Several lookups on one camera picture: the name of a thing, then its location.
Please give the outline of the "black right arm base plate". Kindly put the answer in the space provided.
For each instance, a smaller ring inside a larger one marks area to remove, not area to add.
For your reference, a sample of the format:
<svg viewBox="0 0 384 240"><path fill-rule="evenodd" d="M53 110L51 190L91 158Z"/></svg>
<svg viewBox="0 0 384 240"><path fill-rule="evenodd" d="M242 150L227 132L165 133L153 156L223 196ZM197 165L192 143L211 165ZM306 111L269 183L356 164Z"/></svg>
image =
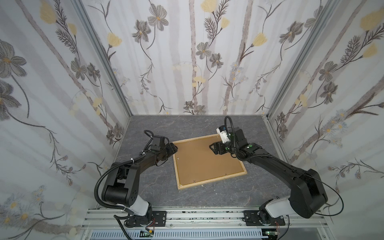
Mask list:
<svg viewBox="0 0 384 240"><path fill-rule="evenodd" d="M250 226L265 226L278 227L285 226L286 222L283 217L272 218L266 211L248 210L243 211L243 221L248 227Z"/></svg>

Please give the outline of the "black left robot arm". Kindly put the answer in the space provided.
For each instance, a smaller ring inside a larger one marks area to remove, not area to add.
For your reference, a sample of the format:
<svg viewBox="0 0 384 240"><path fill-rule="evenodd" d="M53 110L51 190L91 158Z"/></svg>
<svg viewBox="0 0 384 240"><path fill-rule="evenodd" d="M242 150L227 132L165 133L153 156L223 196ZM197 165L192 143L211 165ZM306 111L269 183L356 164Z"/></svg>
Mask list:
<svg viewBox="0 0 384 240"><path fill-rule="evenodd" d="M136 157L116 162L97 181L94 197L99 205L143 217L150 203L139 196L140 175L172 157L178 148L164 136L153 136Z"/></svg>

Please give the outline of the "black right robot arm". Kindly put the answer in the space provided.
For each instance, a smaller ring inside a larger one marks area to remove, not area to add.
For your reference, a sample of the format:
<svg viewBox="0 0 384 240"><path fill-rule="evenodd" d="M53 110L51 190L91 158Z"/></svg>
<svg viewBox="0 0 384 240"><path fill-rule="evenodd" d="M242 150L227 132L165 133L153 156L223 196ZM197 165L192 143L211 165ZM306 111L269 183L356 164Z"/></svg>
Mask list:
<svg viewBox="0 0 384 240"><path fill-rule="evenodd" d="M238 127L229 131L227 127L220 126L217 133L221 140L210 145L214 154L229 153L242 162L261 167L291 190L289 196L269 200L260 206L258 218L262 224L269 224L273 219L290 214L309 219L328 201L324 185L315 170L294 167L271 155L260 145L248 143Z"/></svg>

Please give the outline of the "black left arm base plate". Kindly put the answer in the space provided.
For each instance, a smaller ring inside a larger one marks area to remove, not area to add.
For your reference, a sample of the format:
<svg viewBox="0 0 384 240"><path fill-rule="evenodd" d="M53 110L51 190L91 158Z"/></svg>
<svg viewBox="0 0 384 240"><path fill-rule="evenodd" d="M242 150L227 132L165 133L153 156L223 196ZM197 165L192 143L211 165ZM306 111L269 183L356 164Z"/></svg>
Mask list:
<svg viewBox="0 0 384 240"><path fill-rule="evenodd" d="M166 211L149 210L144 216L131 216L124 221L124 226L127 228L133 227L164 227L166 225Z"/></svg>

